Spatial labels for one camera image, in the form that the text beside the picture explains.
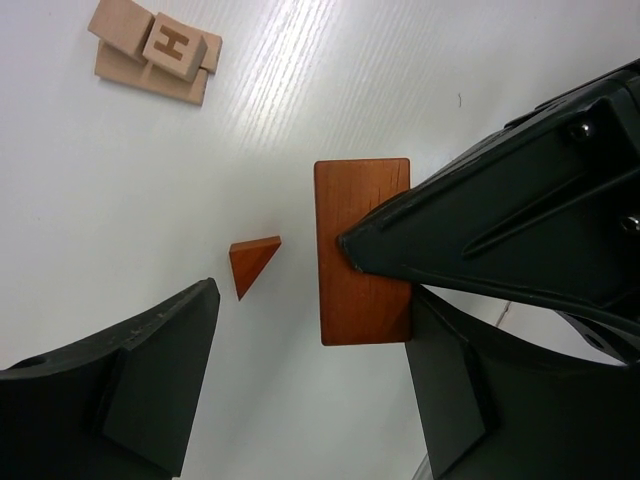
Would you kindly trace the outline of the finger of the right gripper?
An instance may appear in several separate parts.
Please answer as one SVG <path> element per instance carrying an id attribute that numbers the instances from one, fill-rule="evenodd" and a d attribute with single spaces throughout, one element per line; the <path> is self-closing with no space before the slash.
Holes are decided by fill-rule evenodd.
<path id="1" fill-rule="evenodd" d="M 553 310 L 639 359 L 639 65 L 557 97 L 340 234 L 360 272 Z"/>

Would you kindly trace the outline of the light wood plank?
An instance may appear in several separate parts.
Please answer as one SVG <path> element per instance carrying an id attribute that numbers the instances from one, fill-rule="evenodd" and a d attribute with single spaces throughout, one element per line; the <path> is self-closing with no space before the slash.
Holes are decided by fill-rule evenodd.
<path id="1" fill-rule="evenodd" d="M 217 70 L 223 45 L 221 36 L 205 31 L 202 34 L 206 40 L 207 52 L 192 83 L 151 63 L 138 63 L 103 40 L 98 44 L 94 74 L 102 80 L 201 106 L 208 79 Z"/>

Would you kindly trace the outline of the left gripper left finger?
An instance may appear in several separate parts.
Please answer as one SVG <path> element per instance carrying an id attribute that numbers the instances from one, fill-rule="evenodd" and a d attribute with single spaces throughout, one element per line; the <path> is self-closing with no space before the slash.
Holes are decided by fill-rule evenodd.
<path id="1" fill-rule="evenodd" d="M 2 370 L 2 478 L 180 477 L 219 305 L 207 278 Z"/>

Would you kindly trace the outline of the red-brown arch block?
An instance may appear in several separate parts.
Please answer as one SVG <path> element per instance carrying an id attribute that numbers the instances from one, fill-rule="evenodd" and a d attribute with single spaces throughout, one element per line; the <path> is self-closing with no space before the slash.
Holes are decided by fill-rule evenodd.
<path id="1" fill-rule="evenodd" d="M 321 342 L 350 346 L 411 338 L 408 283 L 356 271 L 338 236 L 410 186 L 406 158 L 318 161 L 314 200 Z"/>

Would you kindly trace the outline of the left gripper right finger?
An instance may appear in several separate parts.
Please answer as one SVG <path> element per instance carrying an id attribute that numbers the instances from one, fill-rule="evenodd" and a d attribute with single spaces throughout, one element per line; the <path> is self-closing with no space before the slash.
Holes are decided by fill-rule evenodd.
<path id="1" fill-rule="evenodd" d="M 411 298 L 406 353 L 437 479 L 635 479 L 639 367 L 556 353 Z"/>

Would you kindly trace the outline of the red-brown triangle block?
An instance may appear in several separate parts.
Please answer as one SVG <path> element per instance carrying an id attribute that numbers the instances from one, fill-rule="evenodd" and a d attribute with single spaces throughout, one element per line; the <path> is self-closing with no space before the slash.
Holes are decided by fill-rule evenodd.
<path id="1" fill-rule="evenodd" d="M 281 246 L 280 236 L 233 243 L 229 260 L 238 300 L 241 300 Z"/>

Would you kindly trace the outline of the light wood letter cube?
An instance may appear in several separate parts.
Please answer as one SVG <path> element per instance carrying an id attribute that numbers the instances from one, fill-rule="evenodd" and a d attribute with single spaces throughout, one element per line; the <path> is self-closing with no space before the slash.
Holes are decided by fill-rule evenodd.
<path id="1" fill-rule="evenodd" d="M 142 54 L 154 66 L 191 83 L 206 52 L 206 40 L 200 31 L 158 13 Z"/>

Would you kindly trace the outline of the small light wood block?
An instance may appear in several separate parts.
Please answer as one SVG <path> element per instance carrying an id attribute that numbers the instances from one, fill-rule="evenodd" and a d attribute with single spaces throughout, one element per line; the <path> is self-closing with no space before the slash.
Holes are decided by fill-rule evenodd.
<path id="1" fill-rule="evenodd" d="M 88 31 L 109 46 L 139 63 L 152 29 L 154 15 L 130 0 L 100 0 L 89 22 Z"/>

